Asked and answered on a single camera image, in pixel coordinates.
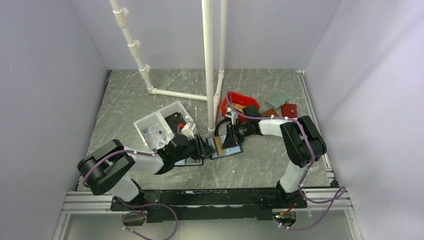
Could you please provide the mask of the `blue card holder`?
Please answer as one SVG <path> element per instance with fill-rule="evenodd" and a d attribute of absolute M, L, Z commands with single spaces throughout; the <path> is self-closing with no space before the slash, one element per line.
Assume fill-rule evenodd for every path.
<path fill-rule="evenodd" d="M 213 143 L 212 143 L 212 138 L 213 138 L 213 137 L 209 137 L 209 138 L 207 138 L 207 139 L 206 139 L 206 143 L 207 143 L 209 146 L 211 146 L 211 147 L 213 147 Z M 242 153 L 242 152 L 243 152 L 243 149 L 242 149 L 242 147 L 239 145 L 239 146 L 236 146 L 236 147 L 232 147 L 232 148 L 225 149 L 225 151 L 226 151 L 226 155 L 225 155 L 224 157 L 213 158 L 213 155 L 214 155 L 214 154 L 212 154 L 212 155 L 209 157 L 209 159 L 210 159 L 210 160 L 217 160 L 217 159 L 220 159 L 220 158 L 225 158 L 225 157 L 229 157 L 229 156 L 237 155 L 237 154 Z"/>

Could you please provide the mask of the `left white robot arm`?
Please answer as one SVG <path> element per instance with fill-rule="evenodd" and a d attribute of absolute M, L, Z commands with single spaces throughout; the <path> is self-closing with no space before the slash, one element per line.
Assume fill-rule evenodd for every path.
<path fill-rule="evenodd" d="M 149 152 L 128 148 L 113 139 L 80 160 L 77 170 L 83 177 L 83 186 L 93 195 L 112 194 L 129 209 L 137 210 L 144 203 L 144 192 L 135 180 L 126 177 L 128 172 L 162 175 L 172 170 L 177 162 L 204 160 L 214 152 L 198 134 L 193 139 L 177 134 L 164 147 Z"/>

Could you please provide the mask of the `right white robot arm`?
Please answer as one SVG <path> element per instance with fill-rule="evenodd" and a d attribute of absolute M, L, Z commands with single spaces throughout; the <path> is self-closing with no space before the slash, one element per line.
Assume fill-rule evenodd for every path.
<path fill-rule="evenodd" d="M 295 201 L 294 193 L 303 186 L 310 168 L 326 154 L 326 143 L 307 115 L 298 118 L 263 117 L 255 105 L 243 108 L 242 112 L 246 120 L 226 126 L 222 148 L 236 147 L 251 135 L 281 137 L 290 162 L 277 182 L 280 190 L 275 194 L 275 200 L 280 207 L 287 208 Z"/>

